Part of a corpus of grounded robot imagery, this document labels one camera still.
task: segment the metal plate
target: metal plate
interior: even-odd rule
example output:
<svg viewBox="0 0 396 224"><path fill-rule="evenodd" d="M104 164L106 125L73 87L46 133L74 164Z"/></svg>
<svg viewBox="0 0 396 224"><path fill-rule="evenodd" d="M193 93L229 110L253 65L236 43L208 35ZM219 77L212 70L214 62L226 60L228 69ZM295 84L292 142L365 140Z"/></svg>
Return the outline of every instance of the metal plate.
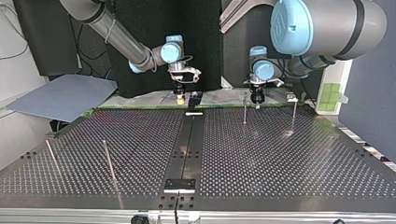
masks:
<svg viewBox="0 0 396 224"><path fill-rule="evenodd" d="M396 174L305 109L100 111L52 147L0 172L0 207L396 213ZM180 177L195 192L164 194Z"/></svg>
<svg viewBox="0 0 396 224"><path fill-rule="evenodd" d="M243 124L242 109L206 110L201 166L185 167L194 210L396 212L396 174L304 109L292 130L292 113L250 109Z"/></svg>
<svg viewBox="0 0 396 224"><path fill-rule="evenodd" d="M8 174L4 171L0 204L12 206L16 203L5 199L23 197L23 205L33 207L118 208L122 200L123 208L158 208L183 118L183 111L177 110L97 112L52 143L56 161L43 149L19 161L21 165Z"/></svg>

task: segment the vertical metal rod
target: vertical metal rod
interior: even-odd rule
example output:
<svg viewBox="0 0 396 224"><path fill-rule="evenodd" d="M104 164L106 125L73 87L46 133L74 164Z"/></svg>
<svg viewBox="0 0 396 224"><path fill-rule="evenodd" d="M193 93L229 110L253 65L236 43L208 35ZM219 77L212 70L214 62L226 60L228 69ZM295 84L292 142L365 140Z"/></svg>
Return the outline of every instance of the vertical metal rod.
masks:
<svg viewBox="0 0 396 224"><path fill-rule="evenodd" d="M111 158L110 158L110 153L108 152L108 147L107 147L107 141L106 140L103 140L103 148L105 149L105 152L106 152L107 162L108 162L108 166L110 167L110 172L111 172L111 175L113 177L113 180L117 181L116 174L114 173L114 169L113 169L113 163L111 162Z"/></svg>
<svg viewBox="0 0 396 224"><path fill-rule="evenodd" d="M50 153L53 161L55 162L55 167L56 167L56 170L58 171L59 177L62 179L61 169L59 168L58 162L56 161L55 154L53 153L52 146L50 145L50 140L47 139L46 144L47 144L47 148L49 149L49 153Z"/></svg>
<svg viewBox="0 0 396 224"><path fill-rule="evenodd" d="M52 159L56 161L55 154L53 153L52 146L50 145L50 141L48 139L46 140L46 144Z"/></svg>
<svg viewBox="0 0 396 224"><path fill-rule="evenodd" d="M297 104L298 102L294 103L294 111L293 111L293 121L291 123L291 130L294 132L294 122L296 120L296 113L297 113Z"/></svg>
<svg viewBox="0 0 396 224"><path fill-rule="evenodd" d="M248 98L248 94L245 92L245 98L244 98L244 107L245 107L245 111L244 111L244 124L247 124L248 121L248 106L247 106L247 99Z"/></svg>

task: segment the black cable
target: black cable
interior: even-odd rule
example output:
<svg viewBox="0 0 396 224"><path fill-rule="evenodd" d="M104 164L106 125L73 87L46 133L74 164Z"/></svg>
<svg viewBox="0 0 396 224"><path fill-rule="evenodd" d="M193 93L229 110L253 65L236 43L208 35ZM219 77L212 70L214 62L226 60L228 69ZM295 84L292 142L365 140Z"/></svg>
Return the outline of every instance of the black cable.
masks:
<svg viewBox="0 0 396 224"><path fill-rule="evenodd" d="M282 75L280 75L280 78L285 78L286 79L286 73L285 73L285 71L286 71L286 68L285 68L285 66L286 66L286 62L285 62L285 60L284 59L282 59L282 61L280 61L279 59L276 59L277 60L277 63L281 66L281 70L282 70Z"/></svg>
<svg viewBox="0 0 396 224"><path fill-rule="evenodd" d="M312 67L312 66L308 65L308 64L304 61L303 56L300 56L299 58L300 58L300 62L303 64L303 66L305 66L305 67L308 68L308 69L311 69L312 71L321 71L321 70L326 69L326 68L328 68L328 67L330 66L330 64L326 63L327 65L325 65L325 66L323 66L323 67L319 67L319 68Z"/></svg>
<svg viewBox="0 0 396 224"><path fill-rule="evenodd" d="M175 223L176 224L178 224L177 207L178 207L178 195L177 195L176 206L175 206Z"/></svg>
<svg viewBox="0 0 396 224"><path fill-rule="evenodd" d="M303 85L304 91L306 92L306 94L308 95L309 99L311 100L312 104L314 104L315 108L317 107L317 103L314 102L314 98L311 97L311 95L309 94L308 90L305 87L305 84L303 83L303 79L300 79L301 81L301 85Z"/></svg>
<svg viewBox="0 0 396 224"><path fill-rule="evenodd" d="M8 59L17 58L17 57L21 56L22 54L26 53L26 51L28 49L29 49L29 45L26 44L25 49L21 53L18 53L18 54L12 55L12 56L7 56L7 57L4 57L4 58L0 58L0 60L8 60Z"/></svg>
<svg viewBox="0 0 396 224"><path fill-rule="evenodd" d="M272 64L275 65L279 70L284 71L285 74L288 75L288 76L290 76L290 77L302 78L302 77L305 77L305 76L306 76L306 74L305 74L305 75L298 76L298 75L295 75L295 74L289 72L289 71L286 69L286 65L285 65L284 67L282 67L281 65L279 65L279 64L277 64L277 63L274 63L274 62L271 61L271 60L268 60L268 59L262 59L262 60L263 60L263 61L266 61L266 62L269 62L269 63L272 63Z"/></svg>
<svg viewBox="0 0 396 224"><path fill-rule="evenodd" d="M87 64L88 67L91 69L90 76L92 76L93 73L96 73L96 75L98 75L99 77L104 78L98 71L96 71L96 70L92 67L92 65L91 65L90 63L88 63L88 62L85 61L84 59L81 59L81 61L84 62L85 64Z"/></svg>
<svg viewBox="0 0 396 224"><path fill-rule="evenodd" d="M105 54L107 53L107 50L105 50L104 52L98 54L98 55L95 56L95 57L91 57L91 56L89 56L88 54L84 53L84 51L82 51L82 49L81 49L81 47L80 47L80 45L79 45L79 41L80 41L80 39L81 39L81 34L82 34L82 31L83 31L83 28L84 28L84 24L81 24L81 26L79 27L78 36L77 36L77 48L78 48L78 52L80 52L84 57L86 57L86 58L89 59L89 60L92 60L92 61L98 60L99 58L101 58L103 55L105 55Z"/></svg>

